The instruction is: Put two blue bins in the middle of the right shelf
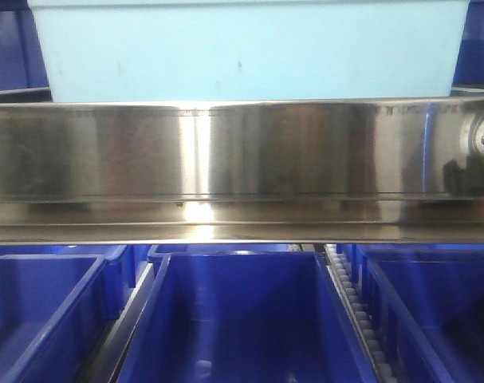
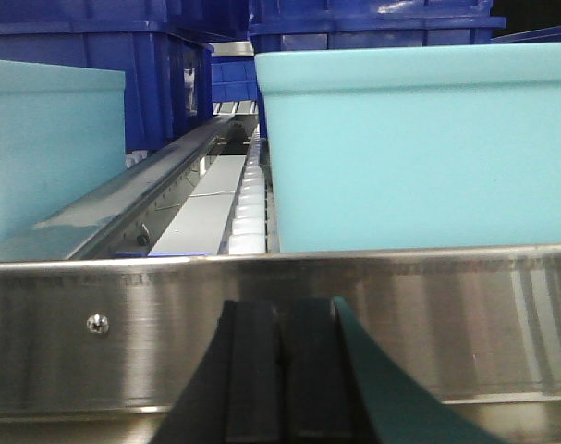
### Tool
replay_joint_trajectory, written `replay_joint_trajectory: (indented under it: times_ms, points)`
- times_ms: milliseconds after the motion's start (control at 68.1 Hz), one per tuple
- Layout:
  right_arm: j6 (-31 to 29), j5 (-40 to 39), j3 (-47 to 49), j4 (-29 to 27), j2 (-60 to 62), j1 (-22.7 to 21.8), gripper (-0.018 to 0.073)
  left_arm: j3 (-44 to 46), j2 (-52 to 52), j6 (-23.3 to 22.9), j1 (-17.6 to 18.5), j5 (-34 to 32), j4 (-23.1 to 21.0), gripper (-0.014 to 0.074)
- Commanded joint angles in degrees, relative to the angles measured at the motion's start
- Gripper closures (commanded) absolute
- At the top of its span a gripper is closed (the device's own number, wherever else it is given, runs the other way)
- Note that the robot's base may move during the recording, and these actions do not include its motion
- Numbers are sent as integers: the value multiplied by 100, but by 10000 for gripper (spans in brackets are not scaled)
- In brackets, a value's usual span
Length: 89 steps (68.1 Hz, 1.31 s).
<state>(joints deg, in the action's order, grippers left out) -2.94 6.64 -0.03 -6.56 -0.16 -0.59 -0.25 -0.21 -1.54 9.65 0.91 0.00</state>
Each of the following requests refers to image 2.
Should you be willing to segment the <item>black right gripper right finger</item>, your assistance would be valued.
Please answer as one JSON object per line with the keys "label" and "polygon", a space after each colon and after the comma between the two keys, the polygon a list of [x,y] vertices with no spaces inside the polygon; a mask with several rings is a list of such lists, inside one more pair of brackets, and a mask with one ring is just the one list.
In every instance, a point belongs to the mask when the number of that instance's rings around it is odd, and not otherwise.
{"label": "black right gripper right finger", "polygon": [[370,337],[346,301],[294,303],[285,325],[289,443],[498,443]]}

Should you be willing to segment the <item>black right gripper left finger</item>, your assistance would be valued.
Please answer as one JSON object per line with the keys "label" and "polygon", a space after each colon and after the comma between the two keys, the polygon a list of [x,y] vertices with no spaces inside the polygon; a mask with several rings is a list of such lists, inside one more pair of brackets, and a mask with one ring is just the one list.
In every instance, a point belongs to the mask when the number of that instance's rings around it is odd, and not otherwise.
{"label": "black right gripper left finger", "polygon": [[269,302],[224,302],[198,368],[152,443],[278,443],[279,338]]}

